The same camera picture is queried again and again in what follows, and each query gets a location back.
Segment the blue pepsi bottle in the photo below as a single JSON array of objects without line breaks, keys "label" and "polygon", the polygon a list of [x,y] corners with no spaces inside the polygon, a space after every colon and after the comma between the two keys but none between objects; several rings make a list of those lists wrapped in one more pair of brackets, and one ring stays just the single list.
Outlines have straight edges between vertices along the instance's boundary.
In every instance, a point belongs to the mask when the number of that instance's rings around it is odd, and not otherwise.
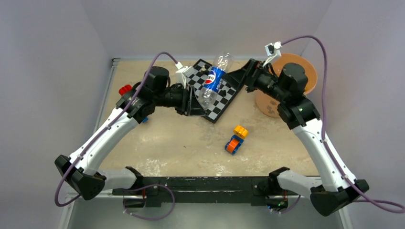
[{"label": "blue pepsi bottle", "polygon": [[212,68],[198,95],[198,101],[204,110],[209,109],[214,104],[222,83],[222,77],[229,71],[233,61],[234,57],[229,52],[221,52],[213,60]]}]

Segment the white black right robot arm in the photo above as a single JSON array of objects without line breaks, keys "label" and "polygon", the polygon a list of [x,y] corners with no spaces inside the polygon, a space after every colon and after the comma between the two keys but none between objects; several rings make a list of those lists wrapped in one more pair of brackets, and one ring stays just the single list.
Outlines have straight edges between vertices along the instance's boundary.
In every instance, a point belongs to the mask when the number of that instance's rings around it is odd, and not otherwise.
[{"label": "white black right robot arm", "polygon": [[321,132],[320,114],[304,95],[308,78],[301,65],[287,63],[276,76],[260,61],[250,59],[242,68],[225,74],[224,79],[277,100],[279,116],[302,142],[320,175],[320,180],[315,180],[282,167],[269,174],[260,186],[262,193],[293,191],[309,198],[318,213],[329,216],[368,191],[367,181],[356,178]]}]

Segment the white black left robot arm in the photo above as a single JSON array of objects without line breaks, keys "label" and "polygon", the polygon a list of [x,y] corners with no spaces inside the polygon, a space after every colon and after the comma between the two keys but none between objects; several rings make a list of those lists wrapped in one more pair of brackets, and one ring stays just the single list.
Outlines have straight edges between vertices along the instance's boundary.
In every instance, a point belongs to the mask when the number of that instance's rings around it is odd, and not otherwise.
[{"label": "white black left robot arm", "polygon": [[180,68],[175,73],[178,83],[170,85],[169,71],[154,66],[143,81],[122,87],[121,98],[100,128],[70,156],[60,155],[55,160],[63,181],[85,200],[108,189],[124,189],[130,195],[140,193],[142,175],[136,169],[125,167],[108,172],[99,167],[120,140],[154,113],[156,107],[173,107],[184,116],[205,115],[195,88],[186,83],[192,71],[193,67]]}]

